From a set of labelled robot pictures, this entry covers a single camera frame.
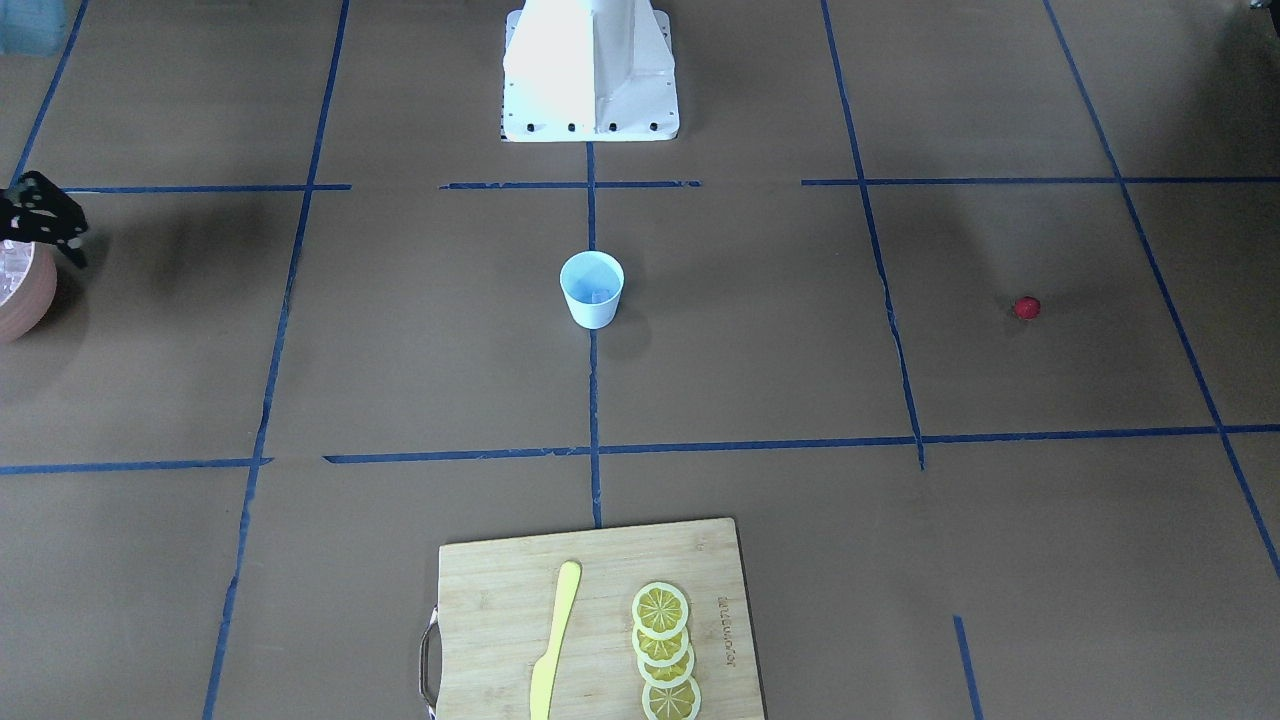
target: red ball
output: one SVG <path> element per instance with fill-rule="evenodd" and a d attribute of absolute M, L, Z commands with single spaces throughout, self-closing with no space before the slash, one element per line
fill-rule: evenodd
<path fill-rule="evenodd" d="M 1014 315 L 1024 320 L 1034 320 L 1039 315 L 1039 300 L 1032 296 L 1019 297 L 1018 302 L 1014 302 Z"/>

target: yellow plastic knife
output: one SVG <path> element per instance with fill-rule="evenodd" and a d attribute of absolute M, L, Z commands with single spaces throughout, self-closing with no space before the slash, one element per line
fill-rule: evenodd
<path fill-rule="evenodd" d="M 561 565 L 559 579 L 556 580 L 550 639 L 547 641 L 547 652 L 538 659 L 538 662 L 534 662 L 534 678 L 529 685 L 529 720 L 547 720 L 547 716 L 550 715 L 556 666 L 559 665 L 564 628 L 568 626 L 568 611 L 573 607 L 573 598 L 577 597 L 577 583 L 581 579 L 581 565 L 572 560 Z"/>

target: light blue paper cup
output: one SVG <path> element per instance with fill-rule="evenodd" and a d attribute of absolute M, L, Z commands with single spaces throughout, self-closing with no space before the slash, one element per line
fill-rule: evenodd
<path fill-rule="evenodd" d="M 622 297 L 622 265 L 595 250 L 579 252 L 561 268 L 561 290 L 573 322 L 598 331 L 613 320 Z"/>

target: bamboo cutting board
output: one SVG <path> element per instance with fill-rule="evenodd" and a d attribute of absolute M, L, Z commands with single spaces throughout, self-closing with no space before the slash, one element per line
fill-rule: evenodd
<path fill-rule="evenodd" d="M 763 720 L 737 530 L 728 518 L 440 547 L 440 720 L 527 720 L 561 564 L 582 566 L 550 720 L 644 720 L 631 598 L 666 580 L 689 600 L 699 720 Z"/>

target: cutting board handle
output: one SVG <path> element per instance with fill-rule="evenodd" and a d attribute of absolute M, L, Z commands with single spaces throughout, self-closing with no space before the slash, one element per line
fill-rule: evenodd
<path fill-rule="evenodd" d="M 421 660 L 417 662 L 417 692 L 422 694 L 422 701 L 426 702 L 426 716 L 429 720 L 435 720 L 435 702 L 436 698 L 431 694 L 431 689 L 426 687 L 426 655 L 431 650 L 431 630 L 435 630 L 436 637 L 440 634 L 440 606 L 436 605 L 431 609 L 431 619 L 426 623 L 426 630 L 422 633 L 422 653 Z"/>

